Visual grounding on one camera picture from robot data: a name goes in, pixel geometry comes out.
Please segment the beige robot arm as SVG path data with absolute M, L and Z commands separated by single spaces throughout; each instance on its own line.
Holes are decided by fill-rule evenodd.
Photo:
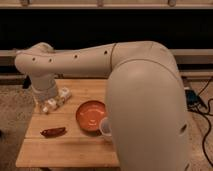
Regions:
M 58 95 L 54 76 L 105 78 L 105 105 L 121 171 L 190 171 L 184 85 L 171 51 L 155 41 L 57 52 L 38 43 L 16 53 L 35 98 Z

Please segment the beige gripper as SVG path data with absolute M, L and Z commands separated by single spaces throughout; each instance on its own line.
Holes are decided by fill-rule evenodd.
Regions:
M 43 113 L 49 114 L 58 108 L 56 100 L 50 99 L 58 95 L 58 88 L 55 81 L 33 84 L 32 90 L 38 102 L 47 100 L 42 106 Z M 67 87 L 63 87 L 59 90 L 59 97 L 63 101 L 67 101 L 71 97 L 71 91 Z

